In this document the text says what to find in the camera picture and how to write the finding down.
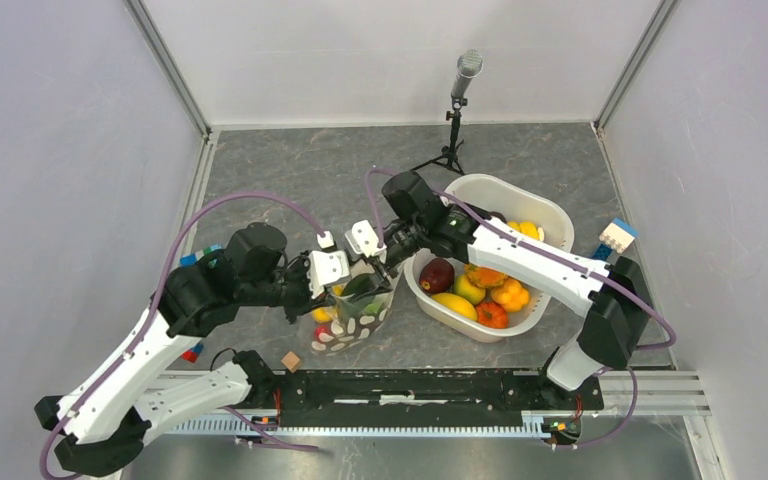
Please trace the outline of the yellow bell pepper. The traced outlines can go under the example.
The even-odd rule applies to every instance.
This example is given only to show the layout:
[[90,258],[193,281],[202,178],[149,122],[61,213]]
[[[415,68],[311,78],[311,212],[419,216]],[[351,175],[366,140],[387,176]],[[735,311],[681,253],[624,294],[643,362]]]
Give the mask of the yellow bell pepper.
[[321,295],[320,299],[323,301],[323,304],[311,311],[311,316],[317,323],[329,323],[339,320],[340,315],[337,302],[338,297],[343,293],[344,287],[344,284],[335,285]]

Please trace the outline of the red chili pepper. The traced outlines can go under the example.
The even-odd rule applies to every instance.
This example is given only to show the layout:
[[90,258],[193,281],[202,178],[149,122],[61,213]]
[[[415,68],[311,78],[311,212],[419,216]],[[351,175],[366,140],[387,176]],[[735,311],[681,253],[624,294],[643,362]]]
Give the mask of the red chili pepper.
[[320,343],[328,343],[333,340],[329,324],[320,324],[314,330],[314,338]]

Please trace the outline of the dark green avocado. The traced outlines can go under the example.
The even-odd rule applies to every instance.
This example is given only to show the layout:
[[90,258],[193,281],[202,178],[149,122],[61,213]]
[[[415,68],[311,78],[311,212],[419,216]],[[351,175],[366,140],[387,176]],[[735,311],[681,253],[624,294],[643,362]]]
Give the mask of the dark green avocado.
[[378,273],[362,273],[353,278],[338,296],[339,304],[348,310],[360,311],[378,295],[390,291],[390,282]]

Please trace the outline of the clear polka dot zip bag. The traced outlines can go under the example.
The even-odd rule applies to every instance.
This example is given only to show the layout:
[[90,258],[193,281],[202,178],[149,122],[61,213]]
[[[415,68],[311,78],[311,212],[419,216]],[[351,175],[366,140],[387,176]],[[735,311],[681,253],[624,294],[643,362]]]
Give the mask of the clear polka dot zip bag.
[[[351,279],[362,273],[377,273],[373,266],[361,262],[351,267]],[[314,323],[311,330],[310,349],[318,355],[336,355],[338,352],[348,350],[365,340],[369,339],[386,322],[390,312],[396,286],[398,285],[403,273],[403,265],[397,273],[384,273],[390,282],[390,291],[378,295],[375,300],[360,311],[348,310],[341,307],[339,300],[337,302],[340,318],[338,321],[329,323]],[[314,338],[314,330],[320,324],[329,324],[333,340],[328,343],[320,343]]]

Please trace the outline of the yellow banana bunch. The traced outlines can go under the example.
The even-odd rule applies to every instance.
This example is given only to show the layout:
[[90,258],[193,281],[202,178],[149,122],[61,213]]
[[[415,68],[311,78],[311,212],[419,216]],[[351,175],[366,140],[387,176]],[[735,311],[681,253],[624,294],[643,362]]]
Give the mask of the yellow banana bunch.
[[537,240],[539,242],[543,242],[545,240],[545,231],[542,227],[537,226],[535,223],[531,221],[523,221],[523,222],[515,222],[515,221],[509,221],[507,225],[515,230],[516,232],[522,233],[523,235],[532,238],[534,240]]

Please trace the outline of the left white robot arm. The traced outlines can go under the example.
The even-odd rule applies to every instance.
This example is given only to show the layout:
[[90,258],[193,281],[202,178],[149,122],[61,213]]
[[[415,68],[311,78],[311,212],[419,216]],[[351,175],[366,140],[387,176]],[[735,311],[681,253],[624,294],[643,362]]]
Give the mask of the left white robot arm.
[[150,385],[243,307],[278,307],[295,320],[323,304],[326,287],[343,277],[342,254],[305,251],[291,258],[286,248],[280,230],[254,223],[169,272],[133,330],[91,376],[71,393],[35,405],[50,433],[42,458],[55,457],[69,479],[104,477],[186,420],[273,399],[276,378],[253,351],[172,388]]

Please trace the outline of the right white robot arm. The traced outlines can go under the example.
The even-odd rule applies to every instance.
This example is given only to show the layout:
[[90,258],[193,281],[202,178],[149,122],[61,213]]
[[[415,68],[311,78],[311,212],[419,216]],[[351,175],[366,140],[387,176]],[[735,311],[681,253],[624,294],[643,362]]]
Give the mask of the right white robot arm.
[[434,190],[413,171],[392,176],[382,194],[397,217],[383,234],[388,265],[427,250],[523,281],[583,317],[577,337],[550,357],[537,382],[545,405],[566,406],[585,379],[600,370],[628,368],[633,354],[643,349],[641,337],[657,313],[634,260],[580,257],[531,239]]

